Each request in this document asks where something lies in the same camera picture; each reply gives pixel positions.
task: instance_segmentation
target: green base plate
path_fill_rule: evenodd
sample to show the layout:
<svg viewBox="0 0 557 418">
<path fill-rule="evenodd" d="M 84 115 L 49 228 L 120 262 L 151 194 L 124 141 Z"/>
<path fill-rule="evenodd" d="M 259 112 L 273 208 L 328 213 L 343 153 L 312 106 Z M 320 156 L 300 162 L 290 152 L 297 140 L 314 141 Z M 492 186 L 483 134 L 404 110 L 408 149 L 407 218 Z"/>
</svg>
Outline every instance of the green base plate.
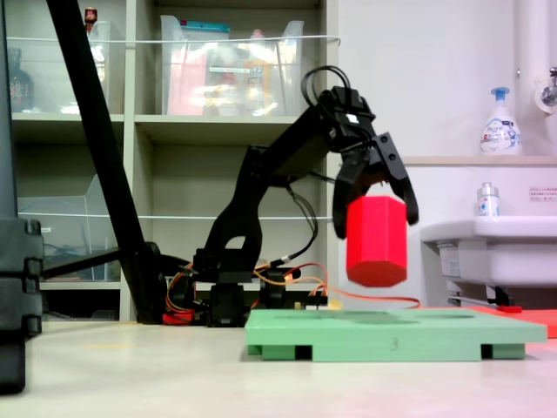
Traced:
<svg viewBox="0 0 557 418">
<path fill-rule="evenodd" d="M 468 309 L 253 310 L 249 355 L 263 360 L 478 361 L 524 359 L 546 327 Z"/>
</svg>

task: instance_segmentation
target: sink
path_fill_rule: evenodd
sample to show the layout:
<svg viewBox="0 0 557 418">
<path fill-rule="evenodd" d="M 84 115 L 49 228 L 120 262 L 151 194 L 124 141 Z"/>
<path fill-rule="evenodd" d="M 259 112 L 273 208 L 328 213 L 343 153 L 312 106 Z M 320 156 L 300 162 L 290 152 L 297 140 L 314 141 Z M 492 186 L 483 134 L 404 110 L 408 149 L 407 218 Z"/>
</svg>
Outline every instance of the sink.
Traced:
<svg viewBox="0 0 557 418">
<path fill-rule="evenodd" d="M 557 287 L 557 217 L 475 217 L 425 226 L 450 280 L 501 287 Z"/>
</svg>

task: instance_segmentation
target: clear plastic bin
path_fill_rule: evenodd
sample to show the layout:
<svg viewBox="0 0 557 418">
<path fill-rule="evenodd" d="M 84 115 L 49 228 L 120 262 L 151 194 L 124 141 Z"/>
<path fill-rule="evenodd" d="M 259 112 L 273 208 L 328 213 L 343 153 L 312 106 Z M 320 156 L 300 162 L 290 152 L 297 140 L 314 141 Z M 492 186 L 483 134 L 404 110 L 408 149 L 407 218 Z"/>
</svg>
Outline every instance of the clear plastic bin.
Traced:
<svg viewBox="0 0 557 418">
<path fill-rule="evenodd" d="M 301 39 L 192 43 L 179 21 L 161 16 L 162 110 L 166 115 L 298 116 L 302 111 Z M 290 22 L 283 37 L 301 37 Z"/>
<path fill-rule="evenodd" d="M 110 113 L 124 111 L 124 44 L 110 22 L 96 22 L 91 51 Z M 11 107 L 14 112 L 79 114 L 58 42 L 8 39 Z"/>
<path fill-rule="evenodd" d="M 117 246 L 98 176 L 84 196 L 19 198 L 17 207 L 20 218 L 36 219 L 41 223 L 45 267 Z M 59 280 L 118 281 L 120 265 L 114 261 L 67 274 Z"/>
</svg>

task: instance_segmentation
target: white table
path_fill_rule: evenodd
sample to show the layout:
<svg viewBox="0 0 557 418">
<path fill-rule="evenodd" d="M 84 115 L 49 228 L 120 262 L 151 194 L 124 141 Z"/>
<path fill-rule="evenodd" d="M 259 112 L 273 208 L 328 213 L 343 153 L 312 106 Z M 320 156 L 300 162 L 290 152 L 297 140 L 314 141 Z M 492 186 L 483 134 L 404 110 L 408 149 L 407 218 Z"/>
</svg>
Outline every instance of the white table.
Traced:
<svg viewBox="0 0 557 418">
<path fill-rule="evenodd" d="M 557 417 L 557 340 L 525 361 L 262 362 L 242 329 L 44 327 L 2 418 Z"/>
</svg>

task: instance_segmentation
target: faucet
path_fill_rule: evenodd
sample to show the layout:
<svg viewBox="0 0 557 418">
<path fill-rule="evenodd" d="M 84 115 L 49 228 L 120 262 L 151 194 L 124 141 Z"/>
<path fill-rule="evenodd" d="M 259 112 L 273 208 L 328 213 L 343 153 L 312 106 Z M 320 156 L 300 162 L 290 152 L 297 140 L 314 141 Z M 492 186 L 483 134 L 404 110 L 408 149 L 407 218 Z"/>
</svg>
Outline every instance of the faucet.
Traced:
<svg viewBox="0 0 557 418">
<path fill-rule="evenodd" d="M 552 79 L 553 85 L 543 89 L 541 101 L 546 106 L 555 106 L 557 105 L 557 67 L 549 69 L 549 76 Z"/>
</svg>

